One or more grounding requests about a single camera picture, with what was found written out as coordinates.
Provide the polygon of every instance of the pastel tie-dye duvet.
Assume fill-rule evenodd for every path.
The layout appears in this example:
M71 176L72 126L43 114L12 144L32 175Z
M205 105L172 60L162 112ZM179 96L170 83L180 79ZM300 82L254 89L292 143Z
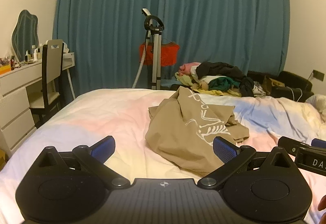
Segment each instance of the pastel tie-dye duvet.
M105 165L130 181L134 178L194 178L151 151L144 136L149 125L148 107L158 105L173 91L145 89L101 89L79 96L38 129L14 153L0 172L0 223L23 221L15 202L15 190L45 146L71 151L75 146L92 145L107 135L116 141L116 151ZM234 113L249 128L250 137L242 144L257 151L270 151L281 136L310 144L314 138L326 140L326 125L308 103L285 98L236 98L201 94L206 104L235 105ZM313 201L305 218L318 223L320 199L326 195L326 177L301 170L313 191Z

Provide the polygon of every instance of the chair seat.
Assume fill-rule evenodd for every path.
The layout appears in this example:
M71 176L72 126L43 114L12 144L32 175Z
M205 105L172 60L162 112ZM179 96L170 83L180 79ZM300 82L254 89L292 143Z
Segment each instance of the chair seat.
M56 98L59 97L59 92L48 93L48 104L51 104ZM33 92L27 95L29 101L29 108L44 109L43 93Z

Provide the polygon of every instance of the dark green cloth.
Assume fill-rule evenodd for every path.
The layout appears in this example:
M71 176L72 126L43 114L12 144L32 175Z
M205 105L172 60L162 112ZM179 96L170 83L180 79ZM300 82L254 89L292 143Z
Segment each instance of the dark green cloth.
M237 82L229 77L220 77L217 79L213 79L208 83L208 90L216 89L220 91L226 91L231 88L232 85L238 88L240 82Z

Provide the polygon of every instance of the curtain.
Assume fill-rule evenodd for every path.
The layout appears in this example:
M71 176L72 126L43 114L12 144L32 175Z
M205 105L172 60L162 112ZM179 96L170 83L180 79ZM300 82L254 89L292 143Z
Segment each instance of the curtain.
M163 20L165 42L180 45L177 64L162 68L163 78L193 61L227 62L245 73L283 69L289 0L58 0L53 38L75 52L76 95L132 86L145 36L142 8ZM147 87L147 70L137 87Z
M170 77L187 62L226 62L278 74L290 29L289 0L165 0L163 37L180 45Z
M76 95L100 88L130 88L144 42L142 8L162 15L164 0L58 0L53 38L75 52L70 69ZM147 82L146 70L139 80ZM71 100L69 92L66 100Z

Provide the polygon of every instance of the brown box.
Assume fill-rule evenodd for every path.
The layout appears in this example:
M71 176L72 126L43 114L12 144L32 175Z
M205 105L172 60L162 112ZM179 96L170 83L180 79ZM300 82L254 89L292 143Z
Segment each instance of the brown box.
M0 150L0 170L2 170L5 164L6 164L6 153L3 150Z

